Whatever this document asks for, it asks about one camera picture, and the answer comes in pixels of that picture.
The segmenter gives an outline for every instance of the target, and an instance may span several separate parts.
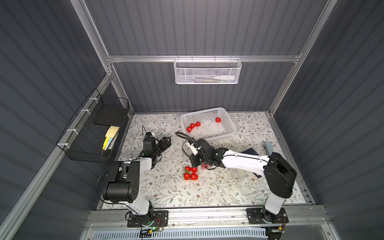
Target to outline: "table surface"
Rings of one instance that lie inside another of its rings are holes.
[[[275,152],[282,150],[264,112],[229,113],[237,131],[227,139],[210,142],[215,148],[226,147],[236,152],[254,148],[264,155],[262,142],[268,141]],[[140,194],[154,207],[202,207],[262,205],[269,193],[265,177],[240,169],[203,170],[198,168],[198,180],[184,180],[188,157],[181,151],[183,139],[175,136],[181,131],[181,114],[135,114],[129,127],[119,160],[135,159],[143,149],[142,126],[158,138],[171,137],[172,145],[162,154],[155,168],[140,175]],[[295,182],[292,196],[285,204],[302,204],[305,199]],[[103,204],[103,209],[123,209],[120,204]]]

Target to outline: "black wire basket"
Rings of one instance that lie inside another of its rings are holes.
[[[125,110],[125,115],[111,143],[107,149],[103,150],[105,135],[110,126],[94,124],[94,120],[100,110],[106,106],[122,108]],[[129,120],[128,110],[128,99],[98,94],[87,109],[80,110],[84,111],[83,116],[74,127],[75,130],[70,130],[71,134],[66,141],[67,144],[56,144],[71,160],[98,163],[113,162],[118,154],[121,141],[123,141],[123,135]]]

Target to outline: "white plastic basket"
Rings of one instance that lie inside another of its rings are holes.
[[[175,58],[173,66],[177,84],[237,84],[242,67],[239,58],[220,61],[215,59],[185,61]]]
[[[221,122],[216,122],[217,117],[221,118]],[[235,125],[224,108],[186,113],[181,115],[180,121],[183,132],[196,140],[203,138],[208,142],[214,142],[225,139],[236,132]],[[187,132],[187,127],[197,121],[201,123],[201,126]]]

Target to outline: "red strawberry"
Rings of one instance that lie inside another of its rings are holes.
[[[190,177],[191,177],[191,175],[189,173],[184,173],[184,179],[185,180],[189,180]]]
[[[199,176],[197,174],[192,173],[192,175],[191,175],[192,180],[197,180],[198,178],[199,178]]]

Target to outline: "mounting plate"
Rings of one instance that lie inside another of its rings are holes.
[[[265,222],[262,218],[262,216],[263,216],[263,214],[261,213],[262,209],[263,209],[262,207],[246,209],[249,224],[268,223],[268,222]],[[285,223],[289,222],[287,214],[286,214],[285,209],[283,207],[280,209],[279,215],[281,215],[280,218],[282,218],[285,221]],[[272,221],[272,223],[283,224],[283,222],[280,220],[280,218],[276,218],[275,220]]]
[[[153,216],[154,221],[150,227],[159,226],[158,218],[162,220],[162,223],[160,222],[161,227],[163,225],[164,225],[164,227],[166,227],[168,225],[168,211],[154,211],[153,215],[154,215]],[[129,213],[129,217],[127,217],[127,218],[129,219],[128,223],[127,223],[127,227],[140,227],[140,221],[139,221],[138,217],[136,215],[133,215],[132,212]]]

